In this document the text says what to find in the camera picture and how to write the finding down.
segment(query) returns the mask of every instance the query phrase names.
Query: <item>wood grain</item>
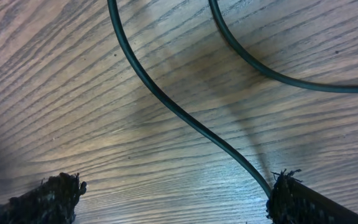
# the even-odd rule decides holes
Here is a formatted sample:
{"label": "wood grain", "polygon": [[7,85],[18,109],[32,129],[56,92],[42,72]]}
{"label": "wood grain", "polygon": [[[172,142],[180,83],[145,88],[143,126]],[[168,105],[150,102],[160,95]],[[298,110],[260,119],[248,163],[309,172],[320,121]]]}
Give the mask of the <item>wood grain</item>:
{"label": "wood grain", "polygon": [[[358,213],[358,94],[264,78],[207,1],[121,0],[152,78],[250,160]],[[358,0],[227,0],[241,44],[291,77],[358,84]],[[169,112],[117,44],[106,1],[0,0],[0,203],[59,172],[89,183],[77,223],[270,223],[250,175]]]}

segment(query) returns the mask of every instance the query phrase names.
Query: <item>brown wooden tabletop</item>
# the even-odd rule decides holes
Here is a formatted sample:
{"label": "brown wooden tabletop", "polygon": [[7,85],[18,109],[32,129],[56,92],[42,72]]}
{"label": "brown wooden tabletop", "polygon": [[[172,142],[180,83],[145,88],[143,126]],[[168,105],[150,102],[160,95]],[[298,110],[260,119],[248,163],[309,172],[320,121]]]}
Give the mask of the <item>brown wooden tabletop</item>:
{"label": "brown wooden tabletop", "polygon": [[[358,213],[358,94],[263,77],[207,0],[122,0],[135,54],[272,185],[296,175]],[[357,0],[219,1],[240,43],[291,77],[358,84]],[[266,196],[135,75],[106,1],[0,0],[0,203],[59,172],[89,183],[76,223],[271,223]]]}

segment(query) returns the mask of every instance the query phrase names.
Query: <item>curved cable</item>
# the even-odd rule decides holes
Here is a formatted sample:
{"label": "curved cable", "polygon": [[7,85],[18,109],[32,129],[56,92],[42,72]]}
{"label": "curved cable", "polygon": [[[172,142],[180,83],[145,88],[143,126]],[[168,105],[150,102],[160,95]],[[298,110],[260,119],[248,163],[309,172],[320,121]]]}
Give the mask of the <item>curved cable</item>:
{"label": "curved cable", "polygon": [[270,197],[272,189],[262,177],[262,175],[242,156],[237,150],[235,150],[231,145],[229,145],[225,140],[221,139],[218,135],[213,133],[207,127],[202,125],[199,121],[194,119],[190,114],[184,111],[180,106],[178,106],[173,100],[171,100],[149,77],[147,72],[144,70],[142,65],[139,63],[134,52],[132,51],[127,37],[125,35],[124,29],[122,28],[121,19],[118,13],[118,7],[116,0],[108,0],[110,18],[112,26],[117,35],[119,44],[121,45],[122,51],[127,57],[129,63],[132,65],[132,68],[135,70],[136,74],[142,80],[144,85],[172,112],[174,112],[179,118],[184,122],[193,127],[200,134],[211,140],[225,152],[227,152],[233,159],[235,159],[242,167],[244,167],[251,176],[258,182],[262,187],[267,197]]}
{"label": "curved cable", "polygon": [[332,93],[358,93],[358,85],[329,85],[329,84],[320,84],[320,83],[313,83],[298,80],[296,78],[291,78],[281,73],[278,73],[256,58],[254,58],[250,53],[248,53],[240,43],[236,40],[233,34],[230,32],[229,28],[227,27],[226,23],[224,22],[223,16],[219,9],[218,1],[217,0],[209,0],[209,6],[212,10],[212,15],[214,16],[215,22],[219,27],[223,37],[229,43],[229,45],[250,65],[252,65],[256,70],[260,71],[262,74],[269,78],[273,78],[277,81],[282,83],[306,88],[309,90],[316,90],[316,91],[325,91],[325,92],[332,92]]}

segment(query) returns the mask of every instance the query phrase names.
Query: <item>black cable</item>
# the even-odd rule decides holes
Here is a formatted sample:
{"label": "black cable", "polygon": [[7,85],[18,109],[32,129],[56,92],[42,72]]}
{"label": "black cable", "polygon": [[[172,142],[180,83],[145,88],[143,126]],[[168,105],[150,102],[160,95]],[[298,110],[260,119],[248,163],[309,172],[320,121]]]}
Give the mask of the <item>black cable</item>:
{"label": "black cable", "polygon": [[222,17],[221,11],[219,10],[219,5],[217,0],[209,0],[209,6],[211,7],[212,14],[215,18],[215,22],[219,27],[223,37],[229,43],[229,45],[250,65],[252,65],[256,70],[260,71],[262,74],[269,78],[273,78],[282,83],[297,86],[300,88],[306,88],[309,90],[316,91],[325,91],[325,92],[333,92],[333,93],[358,93],[358,85],[328,85],[328,84],[320,84],[313,82],[306,82],[302,80],[298,80],[296,78],[291,78],[281,73],[278,73],[256,58],[254,58],[250,53],[248,53],[240,43],[236,40],[236,38],[232,35],[229,28],[227,27],[224,19]]}
{"label": "black cable", "polygon": [[119,44],[121,45],[122,51],[127,57],[129,63],[132,65],[136,74],[143,81],[144,85],[172,112],[174,112],[179,118],[184,120],[187,124],[193,127],[196,131],[198,131],[203,136],[207,137],[217,146],[222,148],[225,152],[227,152],[231,157],[233,157],[242,167],[244,167],[251,176],[258,182],[258,184],[263,188],[267,197],[270,197],[270,193],[272,189],[266,182],[266,180],[262,177],[262,175],[253,167],[247,159],[244,158],[237,150],[235,150],[231,145],[229,145],[225,140],[221,139],[218,135],[213,133],[207,127],[202,125],[199,121],[194,119],[190,114],[184,111],[180,106],[178,106],[174,101],[172,101],[149,77],[147,72],[144,70],[142,65],[137,60],[134,52],[132,51],[128,40],[126,38],[124,29],[122,28],[122,23],[118,13],[118,7],[116,0],[108,0],[110,18],[112,22],[112,26],[116,31],[117,39]]}

